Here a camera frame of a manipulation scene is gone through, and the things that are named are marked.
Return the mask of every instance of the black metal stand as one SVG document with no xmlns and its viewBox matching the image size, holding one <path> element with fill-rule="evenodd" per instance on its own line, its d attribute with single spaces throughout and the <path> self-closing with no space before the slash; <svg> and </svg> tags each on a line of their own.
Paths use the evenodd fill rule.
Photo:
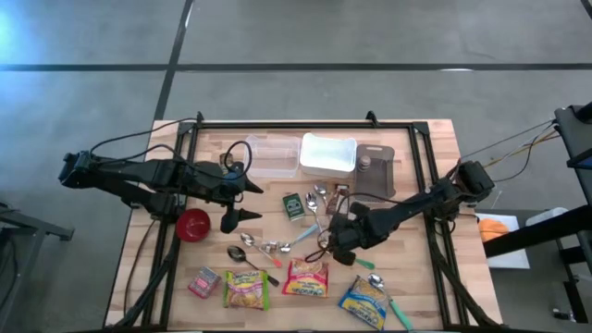
<svg viewBox="0 0 592 333">
<path fill-rule="evenodd" d="M 436 166 L 436 158 L 434 156 L 429 127 L 426 122 L 378 122 L 374 113 L 369 112 L 365 121 L 354 122 L 321 122 L 321 121 L 288 121 L 288 122 L 210 122 L 204 121 L 201 114 L 198 114 L 198 121 L 194 124 L 182 124 L 179 127 L 178 137 L 176 142 L 176 150 L 180 152 L 183 141 L 187 134 L 191 135 L 188 159 L 193 160 L 195 156 L 195 148 L 197 145 L 197 136 L 199 130 L 234 130 L 234 129 L 357 129 L 357 130 L 406 130 L 409 134 L 411 143 L 413 164 L 415 175 L 417 177 L 418 190 L 424 191 L 426 182 L 424 179 L 424 171 L 422 167 L 422 160 L 420 156 L 420 149 L 418 144 L 418 136 L 422 139 L 425 145 L 425 154 L 427 156 L 427 163 L 429 166 L 430 178 L 433 182 L 438 180 L 438 171 Z M 140 299 L 136 304 L 129 309 L 129 313 L 122 321 L 115 327 L 105 327 L 102 331 L 109 332 L 131 332 L 136 330 L 132 327 L 139 317 L 140 312 L 143 312 L 142 327 L 146 329 L 164 330 L 168 324 L 168 316 L 170 312 L 170 305 L 172 300 L 172 293 L 174 287 L 175 273 L 177 268 L 177 260 L 179 257 L 180 240 L 176 236 L 173 239 L 169 253 L 165 260 L 161 263 L 163 258 L 164 242 L 167 235 L 167 224 L 174 223 L 175 220 L 169 219 L 162 223 L 159 228 L 156 246 L 154 249 L 154 261 L 152 265 L 151 280 L 147 289 L 142 293 Z M 436 294 L 438 296 L 438 305 L 440 316 L 442 319 L 442 326 L 448 329 L 452 324 L 450 318 L 450 309 L 448 300 L 446 298 L 446 291 L 442 274 L 450 280 L 451 285 L 462 289 L 462 296 L 465 300 L 469 300 L 471 309 L 478 308 L 475 301 L 463 289 L 462 282 L 458 277 L 458 266 L 453 251 L 452 239 L 448 226 L 443 226 L 443 240 L 446 250 L 446 259 L 439 251 L 436 240 L 435 220 L 429 215 L 425 214 L 425 228 L 427 234 L 427 246 L 430 249 L 432 258 L 434 281 L 436 283 Z M 154 293 L 160 284 L 161 280 L 166 276 L 166 286 L 164 289 L 164 300 L 161 308 L 160 318 L 157 324 L 153 324 L 152 312 L 154 309 Z M 457 293 L 456 288 L 453 288 L 457 310 L 459 312 L 460 324 L 462 326 L 468 325 L 468 315 L 466 305 L 462 301 L 462 297 Z M 491 325 L 490 322 L 481 321 L 481 325 Z"/>
<path fill-rule="evenodd" d="M 19 251 L 18 270 L 15 272 L 16 280 L 10 288 L 8 298 L 3 309 L 0 309 L 0 331 L 3 331 L 6 321 L 10 316 L 11 309 L 18 302 L 22 293 L 22 286 L 27 282 L 31 271 L 35 266 L 35 260 L 41 250 L 43 239 L 46 235 L 55 235 L 62 241 L 70 241 L 74 229 L 61 228 L 54 224 L 42 221 L 38 218 L 26 216 L 17 210 L 9 209 L 5 204 L 0 203 L 0 222 L 14 226 L 14 228 L 2 228 L 0 231 L 0 249 L 7 246 L 8 240 L 13 237 L 26 237 L 28 239 L 26 248 Z"/>
<path fill-rule="evenodd" d="M 565 143 L 565 148 L 574 159 L 576 156 L 592 148 L 592 124 L 582 118 L 589 117 L 592 104 L 587 106 L 569 106 L 555 110 L 556 130 Z M 577 168 L 575 173 L 580 180 L 587 205 L 575 208 L 560 216 L 555 216 L 533 226 L 520 228 L 514 232 L 484 243 L 487 257 L 537 245 L 545 241 L 556 241 L 560 248 L 560 255 L 568 275 L 568 281 L 563 286 L 573 310 L 573 317 L 578 323 L 587 323 L 586 310 L 578 293 L 577 280 L 572 274 L 570 264 L 586 262 L 592 272 L 592 244 L 588 238 L 588 231 L 592 229 L 592 170 Z M 580 246 L 563 249 L 560 238 L 575 234 Z"/>
</svg>

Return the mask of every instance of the orange object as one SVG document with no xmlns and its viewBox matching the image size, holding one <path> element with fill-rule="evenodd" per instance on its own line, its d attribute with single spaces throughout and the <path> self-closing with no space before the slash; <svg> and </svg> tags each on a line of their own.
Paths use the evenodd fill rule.
<svg viewBox="0 0 592 333">
<path fill-rule="evenodd" d="M 508 227 L 498 220 L 483 218 L 479 222 L 479 232 L 481 233 L 481 241 L 485 242 L 503 236 L 510 231 Z"/>
</svg>

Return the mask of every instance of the white plastic container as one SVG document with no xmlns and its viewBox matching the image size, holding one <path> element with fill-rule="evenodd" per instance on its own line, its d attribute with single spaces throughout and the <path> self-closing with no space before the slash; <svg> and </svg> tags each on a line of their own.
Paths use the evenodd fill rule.
<svg viewBox="0 0 592 333">
<path fill-rule="evenodd" d="M 355 139 L 337 140 L 306 133 L 302 138 L 302 171 L 317 176 L 347 178 L 355 169 Z"/>
</svg>

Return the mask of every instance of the clear plastic container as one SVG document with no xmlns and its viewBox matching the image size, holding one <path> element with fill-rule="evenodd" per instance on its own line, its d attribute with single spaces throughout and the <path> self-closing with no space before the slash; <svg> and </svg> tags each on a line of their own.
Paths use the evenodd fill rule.
<svg viewBox="0 0 592 333">
<path fill-rule="evenodd" d="M 246 142 L 251 145 L 253 162 L 247 175 L 260 178 L 293 178 L 298 171 L 300 139 L 295 137 L 258 138 L 249 135 Z M 245 149 L 243 161 L 249 161 Z"/>
</svg>

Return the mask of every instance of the concrete floor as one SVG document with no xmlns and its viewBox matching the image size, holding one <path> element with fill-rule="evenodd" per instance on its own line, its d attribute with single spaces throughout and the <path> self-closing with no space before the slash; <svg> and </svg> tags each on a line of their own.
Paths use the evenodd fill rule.
<svg viewBox="0 0 592 333">
<path fill-rule="evenodd" d="M 168 62 L 183 0 L 4 1 L 0 63 Z M 592 62 L 592 20 L 579 0 L 197 0 L 180 63 Z M 61 187 L 66 152 L 151 126 L 164 72 L 0 72 L 0 199 L 76 228 L 48 239 L 11 331 L 62 332 L 102 324 L 130 210 L 101 191 Z M 451 118 L 467 154 L 592 100 L 592 71 L 178 73 L 165 119 Z M 473 158 L 487 161 L 526 140 Z M 147 138 L 101 148 L 120 156 Z M 491 169 L 514 173 L 522 157 Z M 498 186 L 485 208 L 576 207 L 584 197 L 557 140 Z M 549 304 L 506 302 L 507 324 L 537 328 Z M 563 326 L 547 326 L 562 330 Z"/>
</svg>

